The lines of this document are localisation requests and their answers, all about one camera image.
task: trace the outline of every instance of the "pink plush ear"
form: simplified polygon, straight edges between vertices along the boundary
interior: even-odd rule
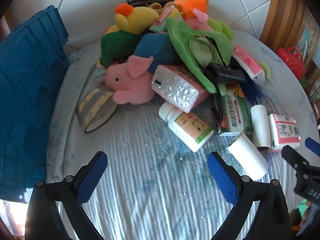
[[[131,99],[131,91],[129,90],[118,90],[113,94],[113,101],[118,105],[129,103]]]
[[[145,73],[153,62],[153,57],[144,58],[138,56],[130,56],[128,58],[128,71],[132,78],[137,78]]]
[[[204,12],[198,10],[198,9],[193,9],[192,12],[197,17],[199,22],[201,22],[201,23],[208,22],[209,15],[207,15],[206,13],[204,13]]]

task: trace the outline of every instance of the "pink pig plush toy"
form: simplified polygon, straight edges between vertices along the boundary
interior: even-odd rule
[[[118,105],[139,105],[153,98],[155,92],[151,88],[152,74],[148,72],[152,61],[153,57],[130,56],[128,62],[108,67],[105,82],[115,92],[114,102]]]
[[[184,20],[185,23],[188,24],[188,26],[191,29],[201,31],[213,31],[213,29],[210,28],[208,25],[209,16],[206,13],[198,9],[193,9],[192,12],[196,17]]]

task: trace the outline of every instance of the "blue storage box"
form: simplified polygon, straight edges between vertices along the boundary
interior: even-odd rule
[[[68,33],[54,6],[0,43],[0,198],[24,202],[26,188],[46,178],[54,104],[66,71]]]

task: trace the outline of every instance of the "blue plush toy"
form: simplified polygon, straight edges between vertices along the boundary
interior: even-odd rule
[[[154,74],[158,65],[179,65],[181,59],[174,49],[167,33],[145,34],[137,45],[133,55],[143,58],[153,56],[148,71]]]

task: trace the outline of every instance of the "gold and gray object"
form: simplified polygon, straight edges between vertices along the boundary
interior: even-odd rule
[[[78,104],[76,115],[84,133],[91,132],[110,119],[117,108],[113,91],[100,86],[90,91]]]

